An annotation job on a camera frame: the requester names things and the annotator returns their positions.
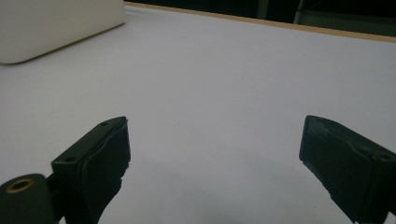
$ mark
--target white surface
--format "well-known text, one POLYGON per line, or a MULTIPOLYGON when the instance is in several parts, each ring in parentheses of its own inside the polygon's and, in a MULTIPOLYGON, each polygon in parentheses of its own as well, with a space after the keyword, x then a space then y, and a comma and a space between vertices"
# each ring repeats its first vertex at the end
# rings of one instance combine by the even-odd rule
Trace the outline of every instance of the white surface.
POLYGON ((127 9, 117 29, 0 65, 0 182, 49 175, 125 115, 132 163, 100 223, 350 223, 298 159, 304 118, 394 150, 395 44, 127 9))
POLYGON ((0 1, 0 63, 19 63, 120 25, 122 0, 0 1))

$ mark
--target screw hole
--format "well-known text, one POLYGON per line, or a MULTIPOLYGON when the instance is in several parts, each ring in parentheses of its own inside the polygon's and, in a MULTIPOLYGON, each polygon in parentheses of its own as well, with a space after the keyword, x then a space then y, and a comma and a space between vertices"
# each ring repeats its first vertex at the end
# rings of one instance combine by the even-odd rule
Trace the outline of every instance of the screw hole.
POLYGON ((18 193, 20 191, 30 188, 35 183, 33 179, 21 179, 17 180, 6 189, 7 193, 18 193))
POLYGON ((77 159, 77 157, 71 156, 71 157, 67 157, 65 161, 75 161, 77 159))

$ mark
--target white tabletop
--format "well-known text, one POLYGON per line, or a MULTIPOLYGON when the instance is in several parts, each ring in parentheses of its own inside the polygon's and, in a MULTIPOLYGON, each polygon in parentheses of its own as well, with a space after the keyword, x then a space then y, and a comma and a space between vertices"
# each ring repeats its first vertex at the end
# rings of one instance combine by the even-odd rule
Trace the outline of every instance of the white tabletop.
POLYGON ((124 115, 131 166, 100 223, 350 223, 298 159, 304 118, 395 151, 395 59, 395 43, 127 7, 118 28, 0 65, 0 182, 49 175, 124 115))

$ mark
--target wooden table edge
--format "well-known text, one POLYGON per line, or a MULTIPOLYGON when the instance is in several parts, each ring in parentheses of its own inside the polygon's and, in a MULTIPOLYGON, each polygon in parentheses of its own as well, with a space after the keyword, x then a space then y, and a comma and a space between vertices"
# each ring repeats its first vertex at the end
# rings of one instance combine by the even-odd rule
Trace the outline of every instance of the wooden table edge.
POLYGON ((326 29, 326 28, 320 28, 320 27, 314 27, 314 26, 290 24, 290 23, 284 23, 284 22, 278 22, 278 21, 265 21, 265 20, 259 20, 259 19, 237 17, 237 16, 231 16, 231 15, 223 15, 223 14, 212 13, 212 12, 195 11, 195 10, 175 8, 175 7, 161 7, 161 6, 154 6, 154 5, 149 5, 149 4, 141 4, 141 3, 133 3, 133 2, 124 2, 124 4, 125 4, 125 6, 129 6, 129 7, 142 7, 142 8, 163 10, 163 11, 187 13, 187 14, 193 14, 193 15, 221 18, 221 19, 225 19, 225 20, 244 21, 244 22, 262 24, 262 25, 269 25, 269 26, 275 26, 275 27, 286 28, 286 29, 291 29, 291 30, 320 33, 320 34, 325 34, 325 35, 339 35, 339 36, 346 36, 346 37, 359 38, 359 39, 396 43, 395 36, 369 35, 369 34, 355 33, 355 32, 349 32, 349 31, 326 29))

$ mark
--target black plastic part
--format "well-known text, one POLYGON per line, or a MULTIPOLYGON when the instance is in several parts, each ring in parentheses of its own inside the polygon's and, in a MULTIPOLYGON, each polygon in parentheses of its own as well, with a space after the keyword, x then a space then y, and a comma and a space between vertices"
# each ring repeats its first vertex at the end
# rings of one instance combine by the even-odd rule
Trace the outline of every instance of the black plastic part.
POLYGON ((55 223, 47 181, 43 175, 23 175, 0 187, 0 223, 55 223))
POLYGON ((0 187, 0 224, 95 224, 119 192, 131 159, 127 119, 94 127, 52 162, 53 174, 0 187))
POLYGON ((127 119, 98 124, 52 163, 52 181, 64 189, 67 223, 97 223, 119 192, 131 159, 127 119))
POLYGON ((396 154, 337 122, 306 117, 300 160, 352 222, 383 223, 394 206, 396 154))

